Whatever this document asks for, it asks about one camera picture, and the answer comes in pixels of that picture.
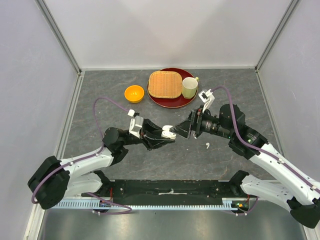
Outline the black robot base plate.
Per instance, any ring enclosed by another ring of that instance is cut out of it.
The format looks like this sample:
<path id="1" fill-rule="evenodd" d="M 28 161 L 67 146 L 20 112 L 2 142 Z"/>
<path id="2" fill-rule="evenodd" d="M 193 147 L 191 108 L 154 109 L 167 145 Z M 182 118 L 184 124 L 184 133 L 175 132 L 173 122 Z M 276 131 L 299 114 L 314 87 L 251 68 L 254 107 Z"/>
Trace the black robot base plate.
<path id="1" fill-rule="evenodd" d="M 220 205 L 223 198 L 248 197 L 228 181 L 203 179 L 117 179 L 102 186 L 94 194 L 126 206 Z"/>

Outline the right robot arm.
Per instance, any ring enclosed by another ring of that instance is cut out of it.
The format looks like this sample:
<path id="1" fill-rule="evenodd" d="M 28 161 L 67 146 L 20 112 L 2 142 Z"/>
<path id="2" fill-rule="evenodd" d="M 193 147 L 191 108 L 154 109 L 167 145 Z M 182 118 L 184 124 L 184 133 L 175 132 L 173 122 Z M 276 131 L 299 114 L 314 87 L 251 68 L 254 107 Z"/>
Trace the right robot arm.
<path id="1" fill-rule="evenodd" d="M 170 132 L 186 139 L 198 138 L 202 133 L 229 139 L 233 152 L 260 166 L 282 184 L 279 187 L 239 170 L 229 184 L 230 193 L 235 197 L 244 193 L 261 197 L 289 211 L 303 226 L 314 229 L 320 221 L 320 183 L 290 163 L 262 134 L 247 126 L 245 117 L 235 104 L 221 106 L 218 116 L 212 116 L 201 106 L 171 127 Z"/>

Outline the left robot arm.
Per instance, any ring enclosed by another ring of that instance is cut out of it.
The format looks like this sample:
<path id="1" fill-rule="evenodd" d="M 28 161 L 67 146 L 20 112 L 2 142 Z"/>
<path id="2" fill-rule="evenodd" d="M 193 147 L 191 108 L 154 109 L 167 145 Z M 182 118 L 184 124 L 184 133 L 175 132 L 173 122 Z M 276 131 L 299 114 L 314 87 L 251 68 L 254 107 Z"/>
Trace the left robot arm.
<path id="1" fill-rule="evenodd" d="M 71 158 L 47 157 L 27 182 L 31 202 L 48 210 L 62 199 L 76 195 L 106 196 L 110 191 L 109 180 L 100 169 L 121 162 L 129 152 L 126 146 L 142 144 L 150 151 L 174 143 L 177 135 L 170 128 L 135 117 L 127 130 L 106 129 L 102 145 L 96 150 Z"/>

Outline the small white charging case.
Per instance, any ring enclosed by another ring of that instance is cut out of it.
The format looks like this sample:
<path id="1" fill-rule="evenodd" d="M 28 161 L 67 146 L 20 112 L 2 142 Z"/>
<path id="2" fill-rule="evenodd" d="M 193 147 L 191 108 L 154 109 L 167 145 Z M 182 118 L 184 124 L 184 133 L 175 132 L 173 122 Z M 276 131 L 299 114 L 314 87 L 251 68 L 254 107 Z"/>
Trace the small white charging case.
<path id="1" fill-rule="evenodd" d="M 172 125 L 164 125 L 162 127 L 161 136 L 163 138 L 175 140 L 177 137 L 177 134 L 170 131 L 172 127 L 173 127 Z"/>

